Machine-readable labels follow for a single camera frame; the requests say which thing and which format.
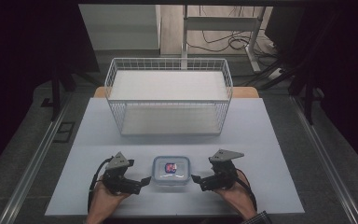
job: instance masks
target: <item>metal rail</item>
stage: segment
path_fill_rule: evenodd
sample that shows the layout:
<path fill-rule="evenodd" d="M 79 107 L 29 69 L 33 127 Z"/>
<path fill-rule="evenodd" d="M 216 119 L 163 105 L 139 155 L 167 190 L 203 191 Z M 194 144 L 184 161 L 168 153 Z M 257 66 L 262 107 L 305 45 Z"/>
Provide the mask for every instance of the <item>metal rail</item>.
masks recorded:
<path fill-rule="evenodd" d="M 303 106 L 297 97 L 291 96 L 293 105 L 296 108 L 296 112 L 301 120 L 301 123 L 304 126 L 305 131 L 307 132 L 310 141 L 318 155 L 321 164 L 327 173 L 327 176 L 330 180 L 331 185 L 333 186 L 334 191 L 336 192 L 338 199 L 340 200 L 342 207 L 345 210 L 345 213 L 348 216 L 348 219 L 351 223 L 358 224 L 358 208 L 351 196 L 350 191 L 346 187 L 345 183 L 338 174 L 334 163 L 331 161 L 327 150 L 324 148 L 324 144 L 320 139 L 318 133 L 312 125 L 309 125 L 307 119 L 303 113 Z"/>
<path fill-rule="evenodd" d="M 40 166 L 42 165 L 43 159 L 48 152 L 48 148 L 53 140 L 54 134 L 57 132 L 60 127 L 63 116 L 66 113 L 68 108 L 72 93 L 68 93 L 63 97 L 62 100 L 62 110 L 57 116 L 55 121 L 52 121 L 48 126 L 48 130 L 45 133 L 39 147 L 37 148 L 34 156 L 31 158 L 27 168 L 25 169 L 22 177 L 14 189 L 13 194 L 11 195 L 7 205 L 0 216 L 0 224 L 11 224 L 16 220 L 17 214 L 20 212 L 22 203 L 25 200 L 25 197 L 28 194 L 29 189 L 34 183 L 34 178 L 39 171 Z"/>

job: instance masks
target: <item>cable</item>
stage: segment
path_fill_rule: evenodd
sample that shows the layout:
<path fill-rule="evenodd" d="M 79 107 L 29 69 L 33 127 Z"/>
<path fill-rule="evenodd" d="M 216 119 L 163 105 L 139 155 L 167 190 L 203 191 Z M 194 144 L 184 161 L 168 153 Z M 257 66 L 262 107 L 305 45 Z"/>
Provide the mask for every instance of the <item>cable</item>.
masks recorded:
<path fill-rule="evenodd" d="M 242 7 L 240 7 L 240 12 L 238 13 L 238 17 L 241 16 Z"/>
<path fill-rule="evenodd" d="M 247 184 L 245 184 L 239 177 L 235 176 L 235 181 L 237 181 L 237 183 L 239 183 L 241 186 L 243 186 L 243 188 L 248 192 L 251 200 L 252 200 L 252 203 L 254 205 L 254 209 L 255 211 L 257 211 L 257 202 L 255 200 L 255 195 L 253 194 L 252 192 L 252 189 L 251 189 L 251 184 L 249 183 L 249 180 L 248 178 L 246 178 L 246 175 L 243 173 L 242 170 L 240 169 L 237 169 L 237 171 L 241 172 L 243 174 L 243 176 L 245 177 L 246 181 L 248 182 L 249 186 Z"/>
<path fill-rule="evenodd" d="M 269 55 L 260 55 L 260 56 L 257 57 L 257 62 L 258 62 L 258 63 L 261 63 L 261 64 L 263 64 L 263 65 L 266 66 L 266 67 L 269 67 L 269 66 L 272 66 L 273 63 L 270 63 L 270 64 L 263 63 L 263 62 L 260 60 L 260 59 L 262 59 L 262 58 L 277 58 L 277 57 L 276 57 L 276 56 L 273 56 L 273 55 L 271 55 L 271 56 L 269 56 Z"/>
<path fill-rule="evenodd" d="M 239 48 L 232 46 L 232 43 L 237 42 L 237 41 L 242 43 L 242 46 Z M 232 36 L 228 40 L 228 44 L 231 46 L 232 49 L 240 50 L 240 49 L 245 49 L 249 45 L 249 41 L 250 41 L 250 37 L 248 37 L 248 36 L 242 36 L 242 35 Z"/>
<path fill-rule="evenodd" d="M 220 51 L 223 51 L 223 50 L 229 48 L 229 45 L 227 45 L 227 47 L 225 47 L 225 48 L 223 48 L 223 49 L 206 49 L 206 48 L 203 48 L 203 47 L 190 45 L 188 42 L 187 42 L 187 44 L 188 44 L 191 48 L 204 49 L 204 50 L 207 50 L 207 51 L 210 51 L 210 52 L 220 52 Z"/>
<path fill-rule="evenodd" d="M 281 64 L 281 60 L 278 59 L 276 62 L 272 63 L 269 67 L 267 67 L 261 73 L 259 73 L 257 77 L 254 77 L 251 80 L 243 83 L 244 86 L 249 86 L 251 83 L 256 84 L 258 81 L 262 80 L 263 78 L 268 77 L 270 75 L 270 73 L 271 73 L 271 70 L 273 70 L 274 68 L 276 68 L 280 64 Z"/>
<path fill-rule="evenodd" d="M 233 11 L 235 11 L 236 9 L 237 9 L 237 7 L 232 8 L 232 10 L 229 12 L 228 16 L 231 16 L 231 13 L 232 13 Z"/>
<path fill-rule="evenodd" d="M 205 10 L 203 9 L 203 6 L 202 6 L 202 11 L 203 11 L 203 13 L 205 14 L 205 16 L 207 16 Z"/>
<path fill-rule="evenodd" d="M 224 40 L 224 39 L 230 38 L 230 37 L 232 37 L 232 36 L 234 36 L 234 35 L 242 34 L 242 33 L 245 33 L 245 32 L 247 32 L 247 31 L 240 31 L 240 32 L 237 32 L 237 33 L 235 33 L 235 34 L 234 34 L 234 32 L 232 32 L 231 35 L 227 35 L 227 36 L 225 36 L 225 37 L 222 37 L 222 38 L 219 38 L 219 39 L 215 39 L 215 40 L 212 40 L 212 41 L 206 40 L 206 38 L 205 38 L 205 36 L 204 36 L 204 40 L 205 40 L 205 42 L 207 42 L 208 44 L 211 44 L 211 43 L 214 43 L 214 42 L 217 42 L 217 41 L 220 41 L 220 40 Z"/>
<path fill-rule="evenodd" d="M 104 160 L 103 163 L 101 163 L 100 167 L 98 167 L 97 173 L 95 173 L 94 177 L 92 178 L 91 184 L 89 185 L 89 201 L 88 201 L 88 205 L 87 205 L 87 211 L 89 211 L 90 207 L 91 207 L 92 197 L 94 196 L 94 187 L 95 187 L 95 184 L 98 182 L 98 180 L 97 180 L 98 174 L 100 173 L 104 164 L 110 162 L 112 159 L 113 159 L 113 157 Z"/>

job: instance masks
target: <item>sleeve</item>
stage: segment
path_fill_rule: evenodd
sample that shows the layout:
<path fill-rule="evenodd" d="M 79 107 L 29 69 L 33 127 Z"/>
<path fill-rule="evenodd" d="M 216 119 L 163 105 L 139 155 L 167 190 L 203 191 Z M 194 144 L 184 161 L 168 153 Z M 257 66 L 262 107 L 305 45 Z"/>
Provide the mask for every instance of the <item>sleeve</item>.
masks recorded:
<path fill-rule="evenodd" d="M 272 224 L 272 221 L 269 219 L 269 215 L 267 215 L 266 211 L 264 211 L 241 224 Z"/>

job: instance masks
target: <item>metal frame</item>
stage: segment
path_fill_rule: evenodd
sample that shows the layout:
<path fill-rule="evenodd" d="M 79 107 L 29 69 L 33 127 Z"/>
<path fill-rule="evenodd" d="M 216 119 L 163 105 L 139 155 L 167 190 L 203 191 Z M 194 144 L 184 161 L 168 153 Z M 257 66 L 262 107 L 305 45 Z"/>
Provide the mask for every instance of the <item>metal frame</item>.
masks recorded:
<path fill-rule="evenodd" d="M 306 131 L 313 145 L 313 148 L 315 149 L 315 152 L 318 155 L 319 160 L 321 161 L 322 167 L 324 168 L 327 177 L 329 178 L 330 183 L 334 191 L 336 192 L 345 213 L 348 216 L 348 219 L 351 223 L 358 224 L 358 207 L 356 205 L 356 202 L 352 198 L 351 193 L 345 185 L 344 181 L 341 179 L 341 176 L 339 175 L 336 166 L 331 161 L 330 156 L 326 148 L 324 147 L 322 140 L 319 137 L 319 134 L 316 132 L 315 128 L 312 125 L 309 125 L 306 116 L 302 113 L 303 105 L 299 101 L 298 97 L 290 96 L 290 99 L 296 108 L 296 112 L 301 120 L 301 123 L 304 126 L 304 130 Z"/>
<path fill-rule="evenodd" d="M 184 8 L 182 58 L 187 58 L 187 31 L 248 31 L 252 32 L 252 35 L 249 45 L 245 48 L 246 54 L 254 72 L 261 72 L 254 47 L 266 7 L 261 7 L 256 18 L 188 17 L 187 5 Z"/>
<path fill-rule="evenodd" d="M 34 183 L 34 179 L 36 178 L 37 172 L 42 165 L 43 159 L 45 159 L 45 156 L 48 153 L 48 148 L 53 141 L 54 135 L 60 127 L 71 97 L 72 93 L 68 93 L 64 96 L 62 100 L 62 110 L 59 112 L 56 119 L 53 120 L 48 126 L 48 130 L 46 131 L 42 142 L 37 148 L 34 156 L 31 158 L 31 161 L 29 162 L 27 168 L 22 174 L 19 183 L 14 189 L 13 194 L 8 200 L 7 205 L 0 216 L 0 223 L 14 223 L 17 214 L 20 212 L 25 197 L 27 196 L 29 189 Z"/>

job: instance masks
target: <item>wall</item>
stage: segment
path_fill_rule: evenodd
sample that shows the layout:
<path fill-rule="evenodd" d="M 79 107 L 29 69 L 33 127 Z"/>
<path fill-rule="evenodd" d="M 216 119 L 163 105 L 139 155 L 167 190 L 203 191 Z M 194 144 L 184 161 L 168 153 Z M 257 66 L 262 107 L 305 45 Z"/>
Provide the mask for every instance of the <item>wall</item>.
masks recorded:
<path fill-rule="evenodd" d="M 159 49 L 159 6 L 79 8 L 94 50 Z"/>

